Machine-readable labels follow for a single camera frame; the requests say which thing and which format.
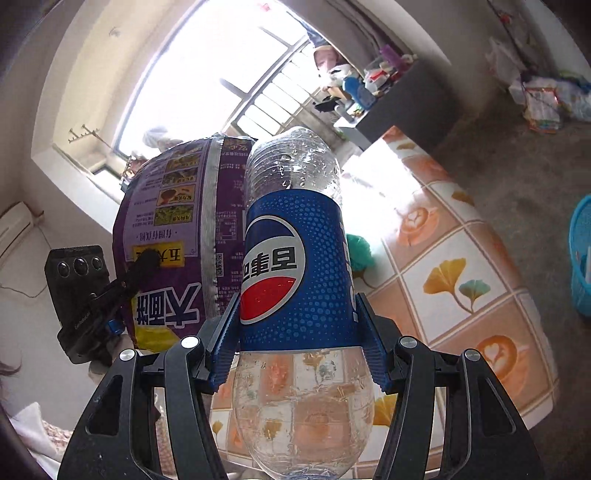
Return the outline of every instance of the blue basket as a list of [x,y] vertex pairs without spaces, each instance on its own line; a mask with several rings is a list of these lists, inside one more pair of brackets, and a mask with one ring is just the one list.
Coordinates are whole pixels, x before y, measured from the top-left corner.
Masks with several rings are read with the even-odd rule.
[[587,249],[591,245],[591,195],[587,195],[574,211],[570,221],[569,248],[573,264],[571,292],[575,308],[591,317],[591,284],[585,282]]

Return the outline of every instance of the pepsi logo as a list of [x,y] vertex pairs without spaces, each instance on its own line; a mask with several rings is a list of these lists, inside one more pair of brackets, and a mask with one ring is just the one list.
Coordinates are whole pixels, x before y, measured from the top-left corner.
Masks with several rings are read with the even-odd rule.
[[289,222],[273,215],[253,220],[242,264],[241,322],[260,322],[283,307],[300,286],[305,268],[304,244]]

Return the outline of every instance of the table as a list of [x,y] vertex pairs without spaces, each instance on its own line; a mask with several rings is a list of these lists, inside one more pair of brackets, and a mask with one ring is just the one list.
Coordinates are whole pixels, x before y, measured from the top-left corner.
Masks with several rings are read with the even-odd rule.
[[415,62],[382,98],[355,123],[344,118],[335,128],[367,150],[392,125],[432,152],[460,115],[457,100],[424,61]]
[[[480,350],[528,428],[550,413],[558,373],[540,314],[470,195],[397,127],[344,165],[341,188],[345,231],[363,236],[375,260],[354,275],[355,290],[368,296],[375,313],[433,350]],[[210,424],[222,458],[256,468],[231,412],[233,378],[231,370],[213,396]],[[368,443],[343,478],[372,478],[375,472],[396,395],[374,385],[374,397]],[[444,419],[445,391],[438,389],[429,471],[441,461]]]

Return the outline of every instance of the air conditioner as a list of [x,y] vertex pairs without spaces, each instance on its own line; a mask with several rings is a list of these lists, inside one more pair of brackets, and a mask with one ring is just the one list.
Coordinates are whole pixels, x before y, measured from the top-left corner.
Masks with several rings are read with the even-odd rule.
[[33,215],[23,202],[17,203],[0,217],[0,268],[32,229]]

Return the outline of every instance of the camera lens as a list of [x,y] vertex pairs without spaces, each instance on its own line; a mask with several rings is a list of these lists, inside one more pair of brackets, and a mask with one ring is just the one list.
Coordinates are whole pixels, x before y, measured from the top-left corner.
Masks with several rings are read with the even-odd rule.
[[78,275],[86,275],[88,273],[88,263],[84,258],[76,258],[74,260],[74,271]]
[[62,277],[67,277],[70,274],[70,267],[68,267],[68,264],[67,263],[60,262],[59,265],[57,266],[57,272]]
[[99,257],[94,257],[92,259],[92,266],[95,268],[95,270],[100,270],[103,268],[103,261]]

